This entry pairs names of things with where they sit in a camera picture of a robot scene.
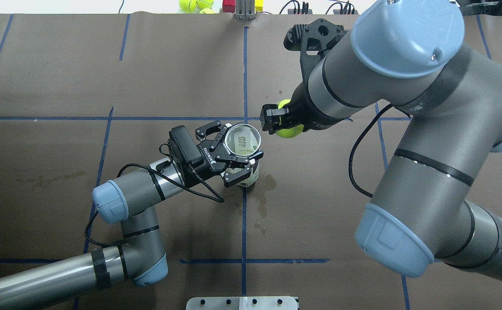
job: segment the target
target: wet stain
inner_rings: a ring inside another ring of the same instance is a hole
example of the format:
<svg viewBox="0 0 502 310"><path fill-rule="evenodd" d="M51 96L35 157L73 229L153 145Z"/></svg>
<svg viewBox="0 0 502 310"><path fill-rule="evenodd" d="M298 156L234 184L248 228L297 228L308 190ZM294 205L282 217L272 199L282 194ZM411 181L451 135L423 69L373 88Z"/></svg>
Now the wet stain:
<svg viewBox="0 0 502 310"><path fill-rule="evenodd" d="M262 218L266 218L268 216L268 209L266 208L266 203L268 202L266 198L266 192L270 190L274 190L276 188L276 179L272 176L272 174L262 174L259 176L259 180L256 181L257 190L255 194L259 198L259 206L258 211Z"/></svg>
<svg viewBox="0 0 502 310"><path fill-rule="evenodd" d="M58 176L53 177L49 180L44 179L44 175L40 175L38 177L38 179L34 179L34 178L25 179L25 180L16 179L16 181L19 183L34 183L34 185L32 185L32 188L45 189L45 188L48 188L48 186L50 186L50 184L52 184L55 181L73 179L73 178L81 177L83 175L86 175L85 171L78 171L78 172L75 172L72 174L58 175Z"/></svg>

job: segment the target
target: metal bracket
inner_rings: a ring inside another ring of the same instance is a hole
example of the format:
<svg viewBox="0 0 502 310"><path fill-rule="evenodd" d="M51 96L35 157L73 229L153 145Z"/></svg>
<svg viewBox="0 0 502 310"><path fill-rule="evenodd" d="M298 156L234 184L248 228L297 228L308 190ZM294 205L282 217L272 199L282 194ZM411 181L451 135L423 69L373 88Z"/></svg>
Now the metal bracket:
<svg viewBox="0 0 502 310"><path fill-rule="evenodd" d="M287 31L284 47L289 51L300 51L300 70L306 84L310 73L348 31L342 25L335 25L320 18L305 25L294 25ZM308 55L317 51L317 55Z"/></svg>
<svg viewBox="0 0 502 310"><path fill-rule="evenodd" d="M244 296L228 298L192 298L186 310L298 310L299 298L291 296Z"/></svg>
<svg viewBox="0 0 502 310"><path fill-rule="evenodd" d="M237 20L255 19L255 0L235 0L235 15Z"/></svg>

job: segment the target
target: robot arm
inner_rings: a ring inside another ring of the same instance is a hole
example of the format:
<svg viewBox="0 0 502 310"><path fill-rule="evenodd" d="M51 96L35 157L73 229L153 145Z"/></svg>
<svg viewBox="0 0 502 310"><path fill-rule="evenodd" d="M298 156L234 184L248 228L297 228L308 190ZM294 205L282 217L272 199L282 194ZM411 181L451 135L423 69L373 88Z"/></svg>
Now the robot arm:
<svg viewBox="0 0 502 310"><path fill-rule="evenodd" d="M183 190L192 191L198 183L217 196L208 198L223 202L204 181L222 175L226 187L235 185L251 175L263 156L258 146L235 147L235 141L241 139L260 140L259 132L247 124L211 122L196 129L198 145L184 126L169 133L168 158L147 167L135 165L140 168L93 190L99 215L108 224L121 222L123 240L0 278L0 310L40 309L128 279L136 286L146 286L166 277L165 247L156 210L151 207ZM207 139L214 133L213 139ZM228 168L239 171L229 173Z"/></svg>
<svg viewBox="0 0 502 310"><path fill-rule="evenodd" d="M284 43L301 51L303 83L284 107L263 106L262 129L323 130L389 100L413 118L357 243L405 276L436 258L502 280L502 219L464 200L488 153L502 152L502 65L463 35L458 8L444 0L379 0L349 33L321 19L296 25Z"/></svg>

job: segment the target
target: black velcro strap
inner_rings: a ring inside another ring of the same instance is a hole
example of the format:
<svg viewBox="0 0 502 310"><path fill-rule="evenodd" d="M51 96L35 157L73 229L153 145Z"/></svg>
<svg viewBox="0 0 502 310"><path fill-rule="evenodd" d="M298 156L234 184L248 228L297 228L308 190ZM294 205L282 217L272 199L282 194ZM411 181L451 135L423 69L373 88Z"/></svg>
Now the black velcro strap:
<svg viewBox="0 0 502 310"><path fill-rule="evenodd" d="M96 275L97 288L103 290L105 288L111 287L111 277L107 272L107 266L105 266L105 256L103 255L103 249L94 249L91 252L92 263L94 265L94 273Z"/></svg>
<svg viewBox="0 0 502 310"><path fill-rule="evenodd" d="M467 73L470 62L471 47L464 43L421 95L404 105L395 106L395 108L414 116L425 114L436 108L458 88Z"/></svg>
<svg viewBox="0 0 502 310"><path fill-rule="evenodd" d="M404 157L412 161L417 161L420 164L428 165L429 167L432 167L442 173L449 174L452 178L461 181L467 186L473 185L473 181L475 181L475 179L459 171L458 169L455 169L454 167L450 167L449 165L441 163L440 161L435 161L434 159L427 156L423 156L412 151L407 151L406 149L396 149L394 155Z"/></svg>
<svg viewBox="0 0 502 310"><path fill-rule="evenodd" d="M159 185L159 181L157 181L157 176L155 175L155 173L149 171L149 176L151 177L151 179L153 180L153 184L155 184L155 188L157 189L157 192L159 193L159 197L161 198L161 202L163 202L166 198L165 198L165 194L162 192L162 189L161 189L161 185Z"/></svg>

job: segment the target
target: liquid spill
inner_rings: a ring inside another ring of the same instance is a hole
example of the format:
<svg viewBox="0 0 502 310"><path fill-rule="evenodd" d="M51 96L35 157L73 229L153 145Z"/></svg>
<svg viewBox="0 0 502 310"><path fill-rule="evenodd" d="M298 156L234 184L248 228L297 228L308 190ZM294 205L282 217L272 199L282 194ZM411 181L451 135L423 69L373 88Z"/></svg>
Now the liquid spill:
<svg viewBox="0 0 502 310"><path fill-rule="evenodd" d="M38 177L38 179L34 179L34 178L25 179L25 180L17 179L17 182L19 182L19 183L34 183L34 185L32 185L32 188L45 189L45 188L48 188L48 186L50 186L50 184L52 184L55 181L73 179L73 178L81 177L83 175L86 175L85 171L78 171L78 172L75 172L72 174L58 175L58 176L53 177L49 180L46 180L46 179L44 179L44 175L41 174Z"/></svg>

